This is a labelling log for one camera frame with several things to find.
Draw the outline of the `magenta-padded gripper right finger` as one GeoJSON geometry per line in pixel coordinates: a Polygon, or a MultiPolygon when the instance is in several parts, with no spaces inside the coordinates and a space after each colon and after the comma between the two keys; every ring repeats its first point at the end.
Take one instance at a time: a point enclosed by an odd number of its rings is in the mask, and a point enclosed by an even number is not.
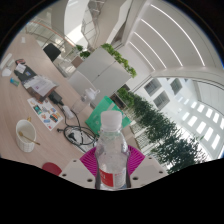
{"type": "Polygon", "coordinates": [[[153,156],[145,156],[139,149],[129,146],[127,161],[127,187],[143,187],[167,176],[165,169],[153,156]]]}

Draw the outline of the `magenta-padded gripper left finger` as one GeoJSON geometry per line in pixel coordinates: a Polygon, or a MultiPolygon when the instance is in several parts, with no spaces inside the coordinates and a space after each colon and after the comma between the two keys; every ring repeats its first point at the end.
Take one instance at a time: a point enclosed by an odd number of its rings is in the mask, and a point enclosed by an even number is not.
{"type": "Polygon", "coordinates": [[[65,180],[84,188],[98,189],[98,165],[95,148],[90,149],[80,159],[72,159],[60,174],[65,180]]]}

